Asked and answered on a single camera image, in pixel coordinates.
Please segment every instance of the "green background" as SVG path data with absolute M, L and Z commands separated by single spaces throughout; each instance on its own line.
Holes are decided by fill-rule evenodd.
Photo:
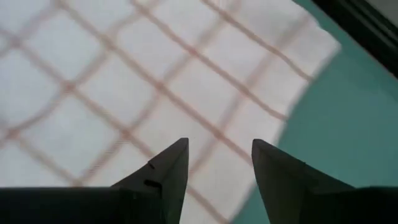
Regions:
M 341 44 L 278 147 L 355 187 L 398 185 L 398 80 L 311 0 L 296 0 Z M 257 186 L 233 223 L 268 223 Z

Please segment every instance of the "white napkin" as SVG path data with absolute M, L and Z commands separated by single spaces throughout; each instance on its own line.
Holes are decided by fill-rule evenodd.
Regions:
M 337 49 L 289 0 L 0 1 L 0 187 L 108 186 L 188 137 L 181 223 L 226 223 Z

